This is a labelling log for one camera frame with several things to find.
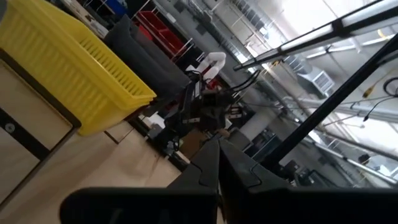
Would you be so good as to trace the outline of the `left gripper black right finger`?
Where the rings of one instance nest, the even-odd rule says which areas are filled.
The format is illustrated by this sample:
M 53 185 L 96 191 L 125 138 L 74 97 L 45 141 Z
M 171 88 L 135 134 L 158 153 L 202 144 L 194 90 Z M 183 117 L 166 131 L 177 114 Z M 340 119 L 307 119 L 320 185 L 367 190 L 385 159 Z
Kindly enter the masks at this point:
M 228 223 L 397 223 L 397 190 L 293 187 L 222 140 L 219 182 Z

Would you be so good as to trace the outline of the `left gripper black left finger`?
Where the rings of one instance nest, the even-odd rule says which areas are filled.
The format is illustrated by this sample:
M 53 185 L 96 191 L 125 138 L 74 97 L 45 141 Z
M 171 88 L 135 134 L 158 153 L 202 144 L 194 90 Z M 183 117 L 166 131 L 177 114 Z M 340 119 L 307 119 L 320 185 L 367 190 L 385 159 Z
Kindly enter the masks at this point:
M 166 187 L 87 187 L 61 203 L 63 224 L 216 223 L 220 144 L 207 142 Z

